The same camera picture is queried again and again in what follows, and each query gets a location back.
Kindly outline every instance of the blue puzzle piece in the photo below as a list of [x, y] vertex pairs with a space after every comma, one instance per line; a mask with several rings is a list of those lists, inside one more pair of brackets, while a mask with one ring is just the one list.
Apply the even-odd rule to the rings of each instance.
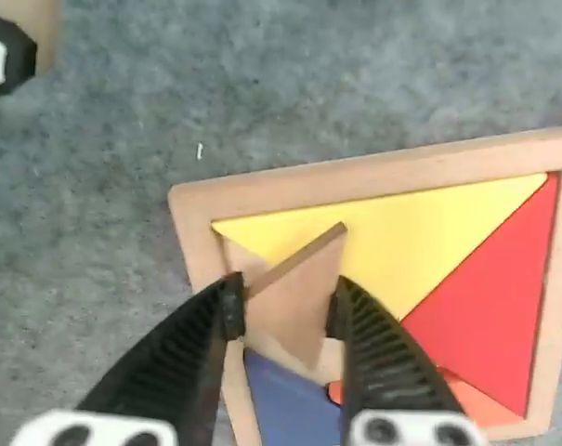
[[243, 360], [263, 446], [340, 444], [340, 408], [322, 386], [249, 348]]

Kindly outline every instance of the red triangle piece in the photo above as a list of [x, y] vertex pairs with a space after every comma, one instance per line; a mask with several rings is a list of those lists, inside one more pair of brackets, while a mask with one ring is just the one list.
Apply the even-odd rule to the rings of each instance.
[[524, 419], [468, 385], [455, 374], [448, 371], [441, 371], [441, 374], [468, 417], [480, 427], [513, 425]]
[[403, 321], [436, 364], [520, 416], [558, 184], [550, 175]]

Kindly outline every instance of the black and white object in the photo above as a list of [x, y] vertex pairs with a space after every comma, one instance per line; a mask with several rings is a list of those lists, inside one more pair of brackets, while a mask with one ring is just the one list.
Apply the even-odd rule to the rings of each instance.
[[461, 413], [363, 411], [351, 422], [348, 446], [487, 446]]
[[10, 446], [178, 446], [163, 421], [80, 411], [50, 411], [24, 425]]
[[0, 96], [35, 74], [37, 44], [16, 23], [0, 19]]

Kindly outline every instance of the yellow triangle piece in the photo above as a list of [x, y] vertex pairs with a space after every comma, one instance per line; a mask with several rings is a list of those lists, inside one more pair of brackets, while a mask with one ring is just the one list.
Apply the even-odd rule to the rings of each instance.
[[500, 179], [221, 220], [213, 228], [276, 265], [342, 221], [341, 274], [402, 319], [545, 180]]

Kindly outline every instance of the carpet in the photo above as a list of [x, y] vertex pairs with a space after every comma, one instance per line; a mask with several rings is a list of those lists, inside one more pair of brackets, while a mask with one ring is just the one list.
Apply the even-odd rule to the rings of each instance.
[[[0, 445], [189, 297], [171, 185], [562, 125], [562, 0], [63, 15], [55, 70], [0, 98]], [[222, 407], [216, 444], [231, 442]], [[508, 444], [562, 444], [562, 377], [551, 432]]]

